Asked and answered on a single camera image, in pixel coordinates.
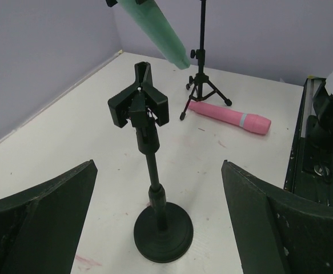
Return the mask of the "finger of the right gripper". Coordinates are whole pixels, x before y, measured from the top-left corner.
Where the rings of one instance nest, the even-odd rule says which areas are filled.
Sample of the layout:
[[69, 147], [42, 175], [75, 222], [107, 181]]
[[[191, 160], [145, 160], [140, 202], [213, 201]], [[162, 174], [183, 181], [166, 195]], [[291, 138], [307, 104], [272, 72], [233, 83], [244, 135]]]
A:
[[146, 0], [135, 0], [137, 5], [142, 5]]
[[108, 7], [113, 7], [118, 3], [118, 1], [117, 0], [106, 0], [106, 3], [107, 3]]

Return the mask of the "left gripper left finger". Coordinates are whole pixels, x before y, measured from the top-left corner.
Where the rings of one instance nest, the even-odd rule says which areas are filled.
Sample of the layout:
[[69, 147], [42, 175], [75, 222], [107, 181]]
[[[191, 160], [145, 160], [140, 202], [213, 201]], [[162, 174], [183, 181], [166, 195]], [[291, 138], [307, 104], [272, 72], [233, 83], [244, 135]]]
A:
[[70, 273], [97, 177], [93, 160], [0, 199], [0, 273]]

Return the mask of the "teal toy microphone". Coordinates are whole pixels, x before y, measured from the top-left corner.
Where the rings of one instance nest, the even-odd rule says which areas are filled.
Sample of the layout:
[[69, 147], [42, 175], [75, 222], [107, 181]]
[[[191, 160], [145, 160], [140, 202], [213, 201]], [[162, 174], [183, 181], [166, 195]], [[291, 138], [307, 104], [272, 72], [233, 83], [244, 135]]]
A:
[[142, 5], [135, 1], [118, 1], [122, 9], [143, 30], [162, 55], [178, 69], [190, 67], [186, 49], [165, 15], [153, 0], [147, 0]]

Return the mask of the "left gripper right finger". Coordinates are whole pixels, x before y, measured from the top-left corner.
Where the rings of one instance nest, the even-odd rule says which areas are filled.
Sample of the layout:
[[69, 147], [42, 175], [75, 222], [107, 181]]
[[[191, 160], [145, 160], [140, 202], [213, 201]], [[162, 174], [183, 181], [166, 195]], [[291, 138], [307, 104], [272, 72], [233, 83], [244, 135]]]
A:
[[333, 185], [310, 200], [228, 160], [222, 179], [244, 273], [333, 273]]

